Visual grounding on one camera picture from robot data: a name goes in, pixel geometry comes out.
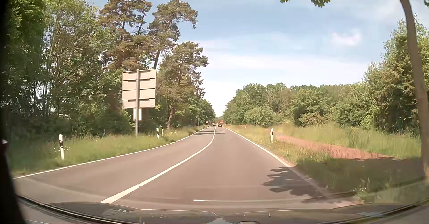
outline road sign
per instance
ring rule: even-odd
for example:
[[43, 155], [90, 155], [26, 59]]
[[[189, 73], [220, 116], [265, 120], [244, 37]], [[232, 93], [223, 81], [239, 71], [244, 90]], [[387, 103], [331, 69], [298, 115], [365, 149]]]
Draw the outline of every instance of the road sign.
[[122, 73], [122, 108], [134, 109], [136, 136], [139, 134], [139, 120], [142, 120], [141, 108], [155, 107], [156, 79], [156, 69], [137, 69]]

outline windshield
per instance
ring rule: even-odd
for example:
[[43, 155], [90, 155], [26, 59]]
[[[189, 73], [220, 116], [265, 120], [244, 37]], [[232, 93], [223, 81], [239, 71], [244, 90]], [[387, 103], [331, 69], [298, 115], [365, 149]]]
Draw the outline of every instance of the windshield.
[[421, 203], [428, 2], [9, 0], [15, 190], [137, 223], [319, 223]]

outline white center line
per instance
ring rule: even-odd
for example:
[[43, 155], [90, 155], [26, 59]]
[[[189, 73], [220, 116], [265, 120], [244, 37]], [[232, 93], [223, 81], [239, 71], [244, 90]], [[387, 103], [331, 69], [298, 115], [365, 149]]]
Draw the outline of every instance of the white center line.
[[101, 203], [109, 203], [109, 204], [111, 204], [111, 203], [113, 203], [113, 202], [115, 202], [115, 201], [117, 201], [117, 200], [119, 200], [119, 199], [123, 198], [123, 197], [124, 197], [124, 196], [126, 196], [127, 194], [129, 194], [129, 193], [131, 193], [131, 192], [133, 192], [133, 191], [137, 190], [139, 187], [142, 187], [143, 185], [145, 185], [145, 184], [147, 184], [147, 183], [149, 183], [149, 182], [153, 181], [154, 179], [156, 179], [156, 178], [158, 178], [158, 177], [162, 176], [163, 174], [165, 174], [165, 173], [167, 173], [167, 172], [171, 171], [171, 170], [172, 170], [172, 169], [174, 169], [175, 167], [177, 167], [177, 166], [179, 166], [179, 165], [181, 165], [181, 164], [185, 163], [186, 161], [190, 160], [192, 157], [196, 156], [197, 154], [199, 154], [201, 151], [205, 150], [209, 145], [211, 145], [211, 144], [212, 144], [213, 139], [215, 139], [215, 133], [216, 133], [216, 126], [214, 127], [213, 137], [212, 137], [212, 140], [210, 141], [210, 143], [208, 143], [208, 145], [206, 145], [204, 148], [202, 148], [201, 150], [199, 150], [199, 151], [198, 151], [198, 152], [196, 152], [195, 154], [193, 154], [193, 155], [189, 156], [188, 158], [186, 158], [186, 159], [182, 160], [181, 162], [179, 162], [179, 163], [177, 163], [177, 164], [175, 164], [175, 165], [171, 166], [170, 168], [166, 169], [165, 171], [163, 171], [163, 172], [161, 172], [161, 173], [159, 173], [159, 174], [157, 174], [157, 175], [155, 175], [155, 176], [153, 176], [153, 177], [151, 177], [151, 178], [149, 178], [149, 179], [147, 179], [147, 180], [143, 181], [142, 183], [137, 184], [137, 185], [134, 185], [134, 186], [132, 186], [132, 187], [130, 187], [130, 188], [128, 188], [128, 189], [126, 189], [126, 190], [124, 190], [124, 191], [121, 191], [121, 192], [119, 192], [118, 194], [115, 194], [114, 196], [111, 196], [111, 197], [109, 197], [109, 198], [107, 198], [107, 199], [104, 199], [104, 200], [102, 200], [102, 201], [100, 201], [100, 202], [101, 202]]

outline deciduous tree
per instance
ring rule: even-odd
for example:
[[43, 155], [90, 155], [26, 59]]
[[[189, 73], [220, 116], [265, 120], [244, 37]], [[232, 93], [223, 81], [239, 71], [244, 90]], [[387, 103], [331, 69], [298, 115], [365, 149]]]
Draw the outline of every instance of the deciduous tree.
[[[330, 0], [311, 0], [311, 2], [318, 6], [323, 7]], [[413, 11], [409, 0], [400, 0], [402, 8], [405, 13], [405, 19], [407, 24], [407, 49], [410, 55], [411, 68], [413, 73], [414, 91], [416, 94], [417, 106], [418, 106], [418, 118], [421, 128], [421, 140], [422, 140], [422, 159], [423, 159], [423, 171], [426, 176], [426, 180], [429, 182], [429, 104], [427, 89], [423, 76], [422, 69], [422, 58], [419, 54], [419, 48], [416, 37], [416, 26], [414, 23]], [[429, 0], [423, 0], [425, 5], [429, 7]]]

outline white reflector post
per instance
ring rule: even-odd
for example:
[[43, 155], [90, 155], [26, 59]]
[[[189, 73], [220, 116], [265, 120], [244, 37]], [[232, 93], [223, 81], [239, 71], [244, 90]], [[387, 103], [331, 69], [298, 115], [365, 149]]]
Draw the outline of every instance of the white reflector post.
[[63, 135], [58, 135], [58, 140], [60, 141], [60, 153], [61, 153], [61, 160], [64, 160], [64, 142], [63, 142]]

